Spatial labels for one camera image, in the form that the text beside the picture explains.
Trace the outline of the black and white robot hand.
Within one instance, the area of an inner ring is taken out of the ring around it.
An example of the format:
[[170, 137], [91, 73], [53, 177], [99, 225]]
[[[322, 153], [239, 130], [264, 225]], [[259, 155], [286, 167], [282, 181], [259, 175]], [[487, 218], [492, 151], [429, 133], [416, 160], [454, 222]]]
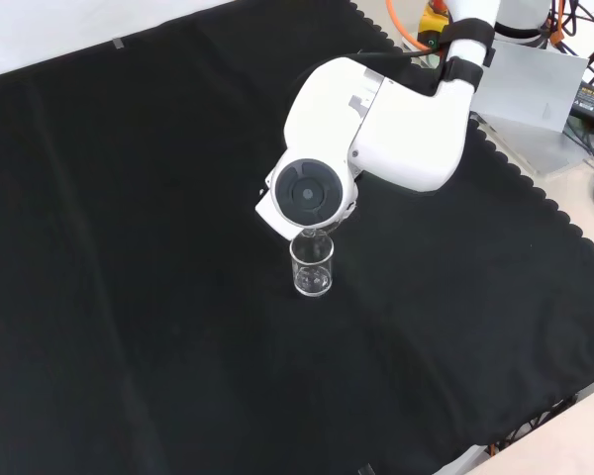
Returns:
[[344, 221], [346, 221], [354, 212], [357, 205], [357, 201], [351, 202], [344, 213], [333, 223], [327, 225], [326, 227], [322, 228], [322, 231], [326, 234], [331, 234], [335, 231]]

